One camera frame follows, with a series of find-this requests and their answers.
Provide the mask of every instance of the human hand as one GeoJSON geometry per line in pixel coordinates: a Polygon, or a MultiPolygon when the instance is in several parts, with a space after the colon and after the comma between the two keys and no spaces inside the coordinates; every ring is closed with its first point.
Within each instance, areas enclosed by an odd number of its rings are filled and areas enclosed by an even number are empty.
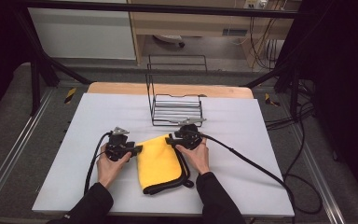
{"type": "Polygon", "coordinates": [[[190,164],[201,174],[210,172],[209,169],[209,148],[206,147],[206,138],[193,150],[176,145],[176,149],[186,155],[190,164]]]}
{"type": "Polygon", "coordinates": [[[118,161],[111,161],[107,158],[106,153],[104,153],[105,150],[106,144],[101,147],[101,156],[100,159],[97,160],[98,182],[108,189],[120,173],[121,168],[130,159],[131,153],[127,152],[123,158],[118,161]]]}

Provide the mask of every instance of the black cable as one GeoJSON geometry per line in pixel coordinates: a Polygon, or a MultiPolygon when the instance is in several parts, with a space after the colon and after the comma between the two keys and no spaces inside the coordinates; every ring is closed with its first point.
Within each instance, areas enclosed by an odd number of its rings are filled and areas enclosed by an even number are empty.
{"type": "MultiPolygon", "coordinates": [[[[306,119],[307,117],[309,117],[311,115],[311,113],[314,111],[313,106],[310,106],[306,109],[304,115],[302,115],[303,119],[306,119]]],[[[294,123],[296,123],[296,121],[294,120],[293,117],[289,117],[286,119],[275,119],[275,120],[266,120],[266,123],[270,123],[266,125],[266,128],[268,131],[273,131],[273,130],[278,130],[281,128],[285,128],[287,126],[290,126],[294,123]]]]}
{"type": "Polygon", "coordinates": [[[298,158],[300,157],[301,155],[301,152],[303,151],[304,149],[304,143],[305,143],[305,132],[304,132],[304,124],[302,122],[302,110],[304,108],[305,105],[307,104],[310,104],[310,102],[306,102],[305,104],[303,104],[301,107],[300,107],[300,112],[299,112],[299,116],[298,116],[298,120],[299,120],[299,123],[300,123],[300,128],[301,128],[301,132],[303,133],[302,134],[302,137],[301,137],[301,145],[300,145],[300,150],[297,152],[297,155],[295,156],[295,159],[292,161],[292,163],[289,165],[289,168],[287,168],[286,170],[286,175],[288,175],[290,173],[290,170],[293,168],[293,166],[295,165],[296,161],[298,160],[298,158]]]}
{"type": "Polygon", "coordinates": [[[97,152],[98,152],[98,149],[99,149],[100,146],[101,146],[101,142],[103,141],[103,139],[104,139],[106,136],[109,136],[110,134],[111,134],[111,133],[105,133],[105,134],[101,137],[100,142],[99,142],[98,145],[97,145],[97,148],[95,148],[94,156],[92,157],[91,164],[89,165],[89,172],[87,173],[87,177],[86,177],[86,184],[85,184],[85,186],[84,186],[84,194],[86,194],[87,191],[89,191],[90,178],[91,178],[91,174],[92,174],[92,169],[94,168],[95,161],[96,161],[97,158],[102,154],[102,153],[100,153],[100,154],[97,156],[97,152]]]}
{"type": "Polygon", "coordinates": [[[271,44],[271,40],[268,41],[267,44],[267,48],[266,48],[266,55],[267,55],[267,59],[268,59],[268,69],[269,71],[271,71],[271,55],[272,55],[272,44],[271,44]]]}
{"type": "MultiPolygon", "coordinates": [[[[204,138],[207,138],[207,139],[210,139],[210,140],[214,141],[215,143],[219,144],[222,147],[225,147],[226,149],[228,149],[230,152],[232,152],[234,155],[236,155],[237,157],[239,157],[243,161],[246,161],[247,163],[251,164],[252,166],[254,166],[259,171],[263,172],[264,174],[268,175],[269,177],[271,177],[272,179],[277,181],[282,187],[284,187],[286,189],[286,191],[287,191],[287,193],[289,195],[289,200],[290,200],[290,202],[292,204],[293,210],[295,210],[295,208],[296,208],[295,196],[294,196],[293,192],[289,189],[289,187],[282,180],[280,180],[279,177],[277,177],[276,175],[272,174],[270,171],[264,169],[263,167],[261,167],[257,163],[247,159],[242,154],[240,154],[238,151],[236,151],[234,148],[228,147],[224,143],[214,139],[213,137],[211,137],[211,136],[209,136],[207,134],[204,134],[204,133],[197,133],[197,134],[199,134],[201,137],[204,137],[204,138]]],[[[295,223],[295,222],[296,222],[296,217],[292,217],[292,223],[295,223]]]]}
{"type": "Polygon", "coordinates": [[[309,215],[316,215],[318,214],[319,212],[321,212],[322,208],[324,207],[324,204],[322,203],[322,195],[319,193],[319,191],[310,183],[308,182],[306,179],[298,176],[298,175],[291,175],[291,174],[286,174],[286,175],[282,175],[283,178],[287,178],[287,177],[293,177],[293,178],[296,178],[302,182],[304,182],[306,185],[308,185],[310,188],[312,188],[312,190],[316,193],[316,196],[318,197],[318,201],[319,201],[319,205],[318,205],[318,208],[315,209],[314,211],[307,211],[307,210],[304,210],[298,206],[296,206],[296,209],[302,213],[305,213],[305,214],[309,214],[309,215]]]}
{"type": "Polygon", "coordinates": [[[272,57],[272,52],[273,52],[273,50],[274,50],[274,40],[272,40],[271,50],[270,50],[270,52],[269,52],[269,57],[268,57],[268,63],[269,63],[268,67],[269,67],[269,71],[272,70],[272,67],[271,67],[271,60],[272,60],[272,59],[271,59],[271,57],[272,57]]]}
{"type": "Polygon", "coordinates": [[[286,173],[283,174],[282,176],[283,176],[283,182],[285,182],[285,183],[286,183],[286,178],[287,178],[288,176],[291,176],[291,177],[294,177],[294,178],[297,178],[297,179],[303,181],[303,182],[306,183],[308,186],[310,186],[310,187],[313,189],[313,191],[315,191],[315,193],[316,193],[316,195],[317,195],[317,197],[318,197],[318,199],[319,199],[319,206],[318,206],[318,208],[317,208],[316,210],[314,210],[314,211],[307,211],[307,210],[301,209],[301,208],[299,208],[299,207],[296,206],[296,209],[297,209],[298,211],[302,212],[302,213],[309,214],[309,215],[315,215],[315,214],[318,214],[318,213],[322,210],[322,208],[323,208],[323,200],[322,200],[321,194],[320,194],[319,191],[318,191],[310,182],[308,182],[307,180],[301,178],[301,177],[298,176],[298,175],[291,175],[291,174],[290,174],[290,171],[292,170],[293,166],[296,164],[298,158],[300,157],[302,151],[304,150],[305,136],[306,136],[306,135],[305,135],[305,129],[304,129],[304,123],[303,123],[303,119],[304,119],[304,117],[303,117],[303,110],[304,110],[304,106],[305,106],[305,105],[308,105],[308,104],[310,104],[310,102],[306,102],[305,104],[303,104],[303,105],[300,107],[300,111],[299,111],[299,113],[298,113],[298,114],[299,114],[299,115],[298,115],[298,122],[300,123],[300,128],[301,128],[301,132],[302,132],[300,149],[299,149],[299,151],[297,152],[297,154],[296,154],[295,158],[293,159],[292,163],[289,165],[289,168],[286,170],[286,173]]]}
{"type": "MultiPolygon", "coordinates": [[[[269,22],[268,22],[268,25],[267,25],[267,28],[264,32],[264,34],[261,36],[260,40],[263,42],[265,41],[265,36],[267,34],[267,32],[269,31],[269,28],[275,23],[275,19],[269,19],[269,22]]],[[[251,47],[252,47],[252,50],[254,52],[254,57],[255,57],[255,61],[257,62],[257,64],[262,67],[262,68],[266,68],[266,69],[270,69],[270,67],[266,66],[263,61],[260,59],[260,56],[258,55],[257,53],[257,50],[255,50],[255,45],[260,41],[258,40],[256,43],[254,42],[253,40],[253,31],[254,31],[254,27],[255,27],[255,18],[254,17],[251,17],[251,22],[250,22],[250,25],[249,25],[249,31],[250,31],[250,34],[251,34],[251,47]]]]}
{"type": "Polygon", "coordinates": [[[277,45],[278,45],[278,40],[275,40],[275,47],[274,47],[274,68],[275,65],[277,64],[277,45]]]}

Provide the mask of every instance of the white cabinet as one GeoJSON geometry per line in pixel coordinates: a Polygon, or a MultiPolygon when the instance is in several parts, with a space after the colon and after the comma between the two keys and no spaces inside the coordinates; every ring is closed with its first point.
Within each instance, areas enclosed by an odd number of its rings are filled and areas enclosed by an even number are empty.
{"type": "Polygon", "coordinates": [[[50,57],[135,60],[128,12],[29,10],[43,49],[50,57]]]}

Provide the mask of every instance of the black sleeve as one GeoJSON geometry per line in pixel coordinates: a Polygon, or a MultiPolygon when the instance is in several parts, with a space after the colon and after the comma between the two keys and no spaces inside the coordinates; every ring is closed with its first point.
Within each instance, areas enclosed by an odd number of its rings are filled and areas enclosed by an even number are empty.
{"type": "Polygon", "coordinates": [[[95,183],[71,211],[48,224],[101,224],[112,206],[110,192],[102,184],[95,183]]]}
{"type": "Polygon", "coordinates": [[[197,177],[197,191],[204,204],[202,209],[204,223],[245,223],[237,205],[213,173],[209,172],[197,177]]]}

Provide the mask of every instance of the wire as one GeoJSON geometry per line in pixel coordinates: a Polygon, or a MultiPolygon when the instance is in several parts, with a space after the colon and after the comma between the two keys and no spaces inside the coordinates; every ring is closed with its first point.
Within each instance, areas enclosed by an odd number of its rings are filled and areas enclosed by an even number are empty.
{"type": "Polygon", "coordinates": [[[268,41],[268,44],[266,47],[266,55],[267,55],[267,59],[268,59],[269,71],[271,71],[275,67],[275,64],[276,64],[277,43],[278,43],[278,40],[270,39],[268,41]]]}
{"type": "Polygon", "coordinates": [[[103,152],[101,152],[100,154],[98,154],[97,156],[96,156],[96,158],[98,158],[98,157],[100,157],[102,154],[104,154],[104,153],[106,153],[106,151],[103,151],[103,152]]]}
{"type": "Polygon", "coordinates": [[[92,174],[92,169],[94,168],[95,161],[96,161],[97,158],[102,154],[102,153],[100,153],[100,154],[97,156],[97,152],[98,152],[98,149],[99,149],[100,146],[101,146],[101,142],[103,141],[103,139],[104,139],[106,136],[109,136],[110,134],[111,134],[111,133],[105,133],[105,134],[101,137],[100,142],[99,142],[98,145],[97,145],[97,148],[95,148],[94,156],[92,157],[91,164],[89,165],[89,172],[87,173],[87,177],[86,177],[86,183],[85,183],[85,186],[84,186],[84,194],[86,194],[87,191],[89,191],[90,178],[91,178],[91,174],[92,174]]]}
{"type": "MultiPolygon", "coordinates": [[[[256,169],[258,169],[259,171],[263,172],[264,174],[268,175],[269,177],[271,177],[272,179],[274,179],[275,181],[277,181],[282,187],[284,187],[284,189],[286,189],[288,195],[289,195],[289,200],[292,204],[293,210],[295,210],[296,208],[296,204],[295,204],[295,196],[293,194],[293,192],[290,190],[290,188],[282,181],[280,180],[279,177],[277,177],[276,175],[272,174],[270,171],[264,169],[263,167],[261,167],[260,165],[258,165],[257,163],[249,160],[248,158],[244,157],[242,154],[240,154],[240,152],[236,151],[234,148],[232,147],[228,147],[227,145],[225,145],[224,143],[218,141],[217,139],[204,134],[204,133],[199,133],[199,132],[192,132],[192,131],[184,131],[186,133],[196,133],[199,134],[201,137],[207,138],[209,140],[214,141],[215,143],[219,144],[222,147],[225,147],[226,149],[228,149],[231,153],[233,153],[234,155],[236,155],[237,157],[239,157],[240,159],[242,159],[243,161],[246,161],[247,163],[251,164],[252,166],[254,166],[256,169]]],[[[292,223],[296,223],[296,217],[292,217],[292,223]]]]}
{"type": "Polygon", "coordinates": [[[286,7],[287,0],[284,1],[283,7],[281,7],[281,10],[284,11],[284,8],[286,7]]]}
{"type": "MultiPolygon", "coordinates": [[[[318,202],[319,202],[319,205],[318,205],[318,208],[316,210],[313,210],[313,211],[307,211],[305,209],[302,209],[302,208],[299,208],[298,206],[295,206],[294,207],[296,208],[296,210],[302,212],[302,213],[305,213],[305,214],[309,214],[309,215],[315,215],[315,214],[318,214],[322,208],[323,208],[323,200],[322,200],[322,196],[321,194],[319,193],[319,191],[310,183],[308,182],[307,180],[303,179],[302,177],[298,176],[298,175],[291,175],[290,174],[290,171],[292,170],[293,166],[296,164],[296,162],[298,161],[298,158],[300,157],[302,151],[304,150],[304,144],[305,144],[305,129],[304,129],[304,124],[303,124],[303,120],[305,119],[305,116],[309,116],[311,112],[314,111],[314,107],[313,106],[310,106],[310,107],[307,107],[305,108],[306,105],[310,104],[310,102],[306,102],[305,104],[303,104],[301,107],[300,107],[300,111],[298,112],[298,122],[300,124],[300,128],[301,128],[301,132],[303,133],[302,134],[302,137],[301,137],[301,143],[300,143],[300,149],[299,151],[297,152],[295,158],[293,159],[293,161],[290,163],[289,165],[289,168],[286,170],[286,173],[285,174],[282,174],[283,176],[283,182],[286,183],[286,179],[287,177],[293,177],[293,178],[296,178],[296,179],[299,179],[300,181],[304,182],[305,184],[307,184],[308,186],[310,186],[312,188],[312,190],[316,193],[317,197],[318,197],[318,202]]],[[[267,127],[273,127],[271,125],[282,125],[283,123],[287,123],[288,121],[290,121],[291,123],[289,124],[285,124],[284,126],[280,126],[279,128],[282,128],[282,127],[286,127],[286,126],[289,126],[289,125],[292,125],[295,123],[295,121],[293,120],[293,118],[288,118],[288,119],[277,119],[277,120],[273,120],[275,123],[272,123],[270,124],[269,126],[267,127]]]]}
{"type": "Polygon", "coordinates": [[[255,57],[255,62],[262,68],[266,68],[266,69],[269,69],[268,66],[266,66],[260,56],[258,55],[258,52],[260,51],[260,48],[262,48],[263,46],[263,43],[265,43],[267,41],[267,38],[269,36],[269,30],[270,28],[272,27],[272,25],[275,23],[276,19],[269,19],[269,22],[268,22],[268,25],[267,25],[267,28],[264,32],[264,34],[261,36],[261,38],[255,43],[254,42],[254,39],[253,39],[253,32],[254,32],[254,28],[255,28],[255,18],[254,17],[251,17],[251,22],[250,22],[250,27],[249,27],[249,30],[250,30],[250,34],[251,34],[251,49],[253,50],[253,53],[254,53],[254,57],[255,57]],[[255,49],[255,45],[257,45],[259,42],[261,41],[261,44],[258,46],[258,50],[255,49]]]}
{"type": "MultiPolygon", "coordinates": [[[[237,0],[234,0],[234,8],[237,8],[237,0]]],[[[229,32],[230,32],[230,30],[231,30],[231,24],[232,24],[232,16],[230,16],[230,18],[229,18],[227,36],[229,36],[229,32]]],[[[245,41],[248,40],[248,39],[249,39],[249,37],[243,39],[240,43],[234,43],[234,42],[232,42],[232,41],[229,41],[229,42],[230,42],[231,44],[233,44],[233,45],[241,45],[241,44],[245,43],[245,41]]]]}

